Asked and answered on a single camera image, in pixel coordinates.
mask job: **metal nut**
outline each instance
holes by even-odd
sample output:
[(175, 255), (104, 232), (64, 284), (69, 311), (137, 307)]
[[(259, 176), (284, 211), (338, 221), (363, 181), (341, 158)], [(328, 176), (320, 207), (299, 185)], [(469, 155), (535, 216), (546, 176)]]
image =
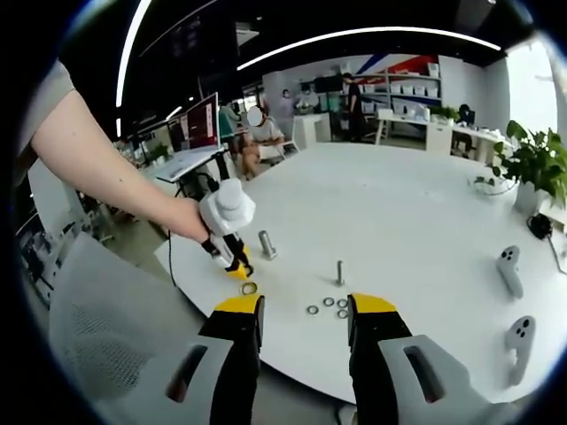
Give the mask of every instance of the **metal nut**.
[(245, 282), (240, 285), (240, 293), (242, 295), (252, 295), (258, 292), (258, 285), (254, 282)]

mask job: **gray shirt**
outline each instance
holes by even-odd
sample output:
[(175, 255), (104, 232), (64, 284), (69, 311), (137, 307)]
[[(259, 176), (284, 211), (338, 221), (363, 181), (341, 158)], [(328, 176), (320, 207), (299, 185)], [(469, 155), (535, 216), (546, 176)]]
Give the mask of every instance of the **gray shirt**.
[(69, 72), (59, 61), (56, 61), (32, 96), (27, 107), (26, 117), (21, 125), (16, 150), (18, 155), (16, 158), (16, 184), (21, 183), (27, 170), (37, 159), (29, 146), (29, 142), (51, 111), (72, 90), (74, 90), (74, 86)]

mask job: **office wall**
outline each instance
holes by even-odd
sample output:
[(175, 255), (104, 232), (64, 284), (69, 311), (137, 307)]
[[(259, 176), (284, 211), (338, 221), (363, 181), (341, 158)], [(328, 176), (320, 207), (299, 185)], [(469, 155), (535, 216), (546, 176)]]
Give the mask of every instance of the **office wall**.
[(475, 123), (487, 126), (485, 71), (459, 58), (439, 56), (441, 100), (458, 109), (467, 104), (476, 113)]
[(485, 68), (485, 122), (506, 134), (510, 121), (509, 76), (506, 59)]

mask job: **human arm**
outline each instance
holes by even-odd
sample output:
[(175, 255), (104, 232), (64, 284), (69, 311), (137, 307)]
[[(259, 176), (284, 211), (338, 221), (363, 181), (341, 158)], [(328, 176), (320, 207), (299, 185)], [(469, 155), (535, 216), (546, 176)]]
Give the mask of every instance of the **human arm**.
[(350, 86), (348, 88), (348, 97), (350, 99), (350, 103), (348, 105), (348, 111), (350, 113), (354, 113), (354, 106), (356, 105), (356, 101), (358, 100), (358, 96), (359, 96), (358, 87), (356, 87), (356, 85), (354, 85), (353, 83), (350, 84)]
[(282, 133), (282, 130), (279, 129), (276, 123), (272, 119), (269, 119), (267, 125), (269, 125), (269, 140), (264, 144), (267, 146), (276, 146), (277, 144), (283, 143), (285, 141), (284, 133)]
[(270, 139), (267, 142), (264, 142), (263, 144), (266, 146), (276, 146), (278, 144), (282, 144), (283, 142), (285, 142), (285, 139), (283, 136), (280, 136), (275, 139)]
[(356, 99), (357, 99), (356, 95), (351, 96), (351, 107), (349, 108), (350, 113), (354, 113), (354, 104), (356, 103)]
[(77, 91), (67, 93), (40, 124), (31, 147), (57, 177), (85, 194), (199, 243), (208, 238), (197, 202), (170, 197), (128, 163)]

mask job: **human hand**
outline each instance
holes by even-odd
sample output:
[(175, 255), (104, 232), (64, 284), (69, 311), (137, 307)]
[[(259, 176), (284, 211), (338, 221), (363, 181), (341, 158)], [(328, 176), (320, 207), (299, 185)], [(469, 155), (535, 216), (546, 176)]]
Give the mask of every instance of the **human hand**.
[(198, 211), (198, 202), (188, 197), (172, 198), (169, 219), (164, 226), (179, 236), (203, 243), (209, 238)]

